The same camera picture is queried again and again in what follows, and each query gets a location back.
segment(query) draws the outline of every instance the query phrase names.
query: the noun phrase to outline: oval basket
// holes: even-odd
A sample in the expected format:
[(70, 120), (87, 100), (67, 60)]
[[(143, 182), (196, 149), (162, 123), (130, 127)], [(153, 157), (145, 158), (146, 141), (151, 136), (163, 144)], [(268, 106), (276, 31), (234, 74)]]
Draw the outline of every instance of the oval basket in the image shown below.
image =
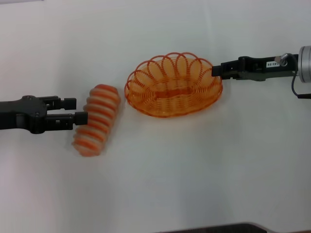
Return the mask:
[(177, 117), (209, 107), (221, 96), (212, 64), (192, 53), (172, 52), (142, 62), (124, 88), (127, 102), (153, 117)]

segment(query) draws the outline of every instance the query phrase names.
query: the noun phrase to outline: silver cylinder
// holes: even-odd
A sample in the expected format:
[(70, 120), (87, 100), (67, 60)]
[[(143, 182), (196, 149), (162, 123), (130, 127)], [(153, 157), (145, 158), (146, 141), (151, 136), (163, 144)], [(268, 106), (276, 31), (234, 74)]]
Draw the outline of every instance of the silver cylinder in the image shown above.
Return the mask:
[(285, 67), (287, 65), (287, 58), (288, 58), (288, 54), (285, 53), (282, 56), (275, 57), (274, 61), (280, 64), (281, 66)]
[(301, 82), (311, 83), (311, 46), (301, 47), (299, 51), (298, 73)]

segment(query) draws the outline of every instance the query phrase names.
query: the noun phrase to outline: orange and white striped toy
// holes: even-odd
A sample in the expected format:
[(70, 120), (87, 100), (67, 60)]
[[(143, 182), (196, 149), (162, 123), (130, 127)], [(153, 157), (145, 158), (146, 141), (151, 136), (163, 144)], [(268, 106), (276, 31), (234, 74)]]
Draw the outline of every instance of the orange and white striped toy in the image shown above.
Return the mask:
[(113, 86), (94, 87), (83, 107), (88, 112), (88, 123), (76, 129), (72, 145), (83, 157), (100, 155), (118, 114), (120, 96)]

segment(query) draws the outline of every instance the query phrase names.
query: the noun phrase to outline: label sticker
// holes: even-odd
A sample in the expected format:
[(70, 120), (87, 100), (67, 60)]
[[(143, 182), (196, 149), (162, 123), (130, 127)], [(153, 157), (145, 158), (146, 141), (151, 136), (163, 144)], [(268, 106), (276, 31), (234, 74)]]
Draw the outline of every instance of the label sticker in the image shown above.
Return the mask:
[(270, 67), (279, 67), (280, 64), (277, 63), (277, 62), (267, 62), (267, 68), (270, 68)]

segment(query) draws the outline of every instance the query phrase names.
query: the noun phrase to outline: white table surface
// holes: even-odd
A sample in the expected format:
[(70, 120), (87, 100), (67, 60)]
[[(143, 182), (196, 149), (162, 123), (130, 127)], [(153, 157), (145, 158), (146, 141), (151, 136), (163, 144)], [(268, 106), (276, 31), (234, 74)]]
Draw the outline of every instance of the white table surface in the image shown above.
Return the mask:
[[(191, 51), (213, 64), (298, 53), (306, 0), (45, 0), (0, 6), (0, 100), (122, 93), (142, 61)], [(71, 132), (0, 131), (0, 232), (152, 233), (250, 222), (311, 229), (311, 100), (291, 78), (224, 81), (191, 116), (124, 104), (107, 150), (81, 158)], [(300, 84), (297, 91), (311, 92)]]

